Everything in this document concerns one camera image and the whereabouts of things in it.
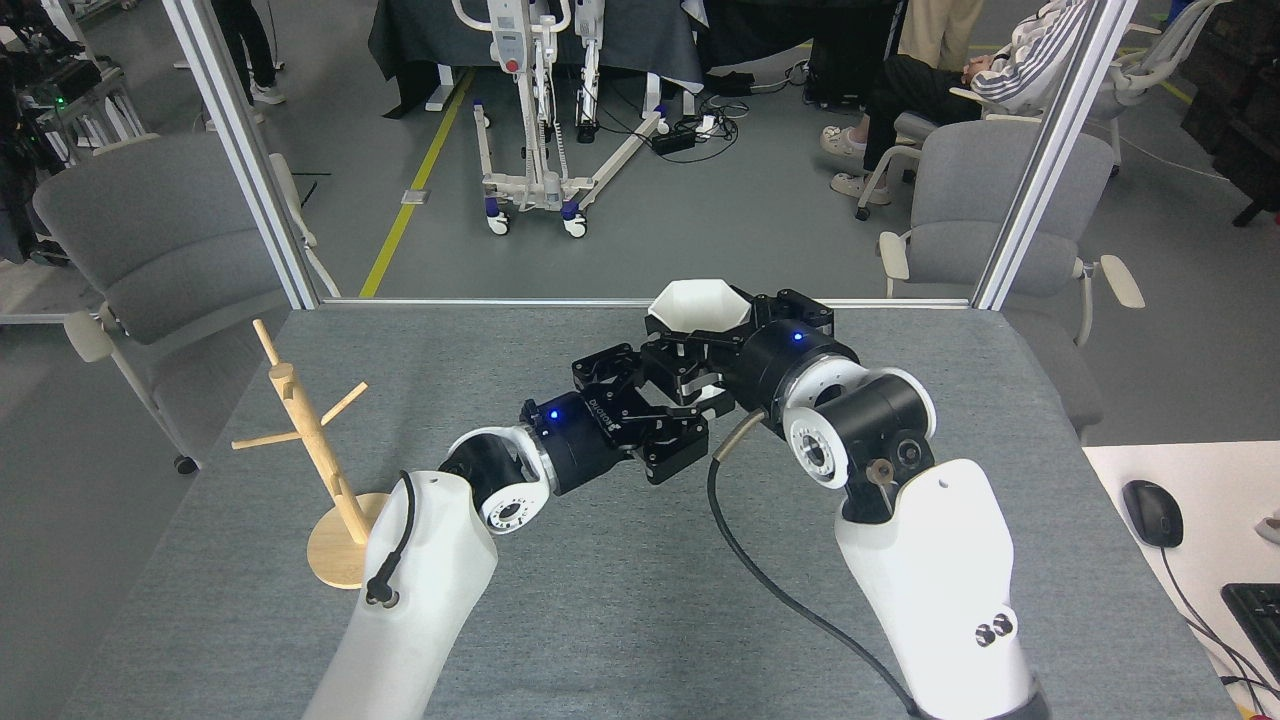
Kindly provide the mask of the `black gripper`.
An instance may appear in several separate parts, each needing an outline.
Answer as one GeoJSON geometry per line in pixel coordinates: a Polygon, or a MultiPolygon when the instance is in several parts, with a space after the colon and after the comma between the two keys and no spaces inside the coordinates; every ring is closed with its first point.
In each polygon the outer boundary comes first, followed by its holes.
{"type": "MultiPolygon", "coordinates": [[[[646,480],[658,486],[704,457],[709,448],[707,420],[701,411],[681,400],[676,374],[644,345],[628,343],[580,357],[572,363],[575,387],[588,400],[609,413],[625,416],[620,447],[643,462],[646,480]],[[652,402],[640,392],[654,384],[664,400],[652,402]]],[[[529,398],[520,419],[530,427],[554,477],[556,496],[566,495],[608,473],[630,459],[596,421],[596,415],[579,392],[568,392],[544,404],[529,398]]]]}
{"type": "Polygon", "coordinates": [[[823,333],[835,331],[833,310],[804,293],[759,293],[750,307],[749,322],[760,329],[741,348],[728,341],[650,340],[640,347],[643,374],[680,407],[730,414],[737,402],[749,413],[762,410],[765,427],[783,438],[783,400],[800,373],[827,355],[851,363],[859,357],[823,333]]]}

